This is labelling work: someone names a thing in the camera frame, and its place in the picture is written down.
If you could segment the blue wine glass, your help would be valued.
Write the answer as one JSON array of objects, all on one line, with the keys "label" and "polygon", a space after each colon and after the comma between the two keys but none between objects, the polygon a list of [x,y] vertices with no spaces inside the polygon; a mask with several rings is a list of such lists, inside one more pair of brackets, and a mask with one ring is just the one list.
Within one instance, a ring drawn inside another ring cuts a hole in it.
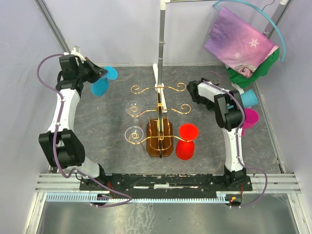
[{"label": "blue wine glass", "polygon": [[106,66],[104,69],[106,69],[108,73],[91,84],[91,93],[97,97],[103,96],[109,88],[109,81],[116,80],[118,77],[117,70],[114,67]]},{"label": "blue wine glass", "polygon": [[243,92],[242,94],[238,92],[241,97],[243,108],[251,108],[258,104],[258,98],[252,89]]}]

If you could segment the magenta wine glass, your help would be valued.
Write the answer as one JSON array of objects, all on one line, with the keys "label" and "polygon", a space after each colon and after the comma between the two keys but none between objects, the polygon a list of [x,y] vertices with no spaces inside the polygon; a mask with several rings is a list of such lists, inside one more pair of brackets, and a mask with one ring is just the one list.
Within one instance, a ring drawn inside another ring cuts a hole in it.
[{"label": "magenta wine glass", "polygon": [[245,130],[252,128],[259,121],[259,114],[251,108],[245,109],[245,120],[242,126],[242,136],[245,135]]}]

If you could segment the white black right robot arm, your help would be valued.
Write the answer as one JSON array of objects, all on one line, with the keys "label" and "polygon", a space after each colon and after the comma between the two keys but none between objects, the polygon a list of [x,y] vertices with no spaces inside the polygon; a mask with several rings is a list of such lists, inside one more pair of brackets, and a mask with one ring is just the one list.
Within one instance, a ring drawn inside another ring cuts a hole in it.
[{"label": "white black right robot arm", "polygon": [[190,81],[187,90],[193,102],[204,104],[208,110],[214,110],[216,123],[225,140],[223,185],[227,190],[233,191],[247,178],[241,140],[245,111],[240,92],[221,88],[204,78]]}]

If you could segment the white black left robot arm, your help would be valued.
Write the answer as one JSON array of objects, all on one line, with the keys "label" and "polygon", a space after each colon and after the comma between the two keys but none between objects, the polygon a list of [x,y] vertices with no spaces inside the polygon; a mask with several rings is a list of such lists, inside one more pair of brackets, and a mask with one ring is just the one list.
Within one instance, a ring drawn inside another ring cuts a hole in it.
[{"label": "white black left robot arm", "polygon": [[74,133],[76,108],[85,82],[91,84],[93,95],[100,97],[109,88],[109,79],[116,79],[114,68],[101,68],[78,52],[57,54],[61,71],[55,87],[42,84],[56,92],[57,105],[51,125],[46,133],[39,135],[39,144],[53,168],[65,177],[80,174],[81,181],[91,184],[96,190],[106,188],[108,179],[103,167],[92,162],[85,153],[79,138]]}]

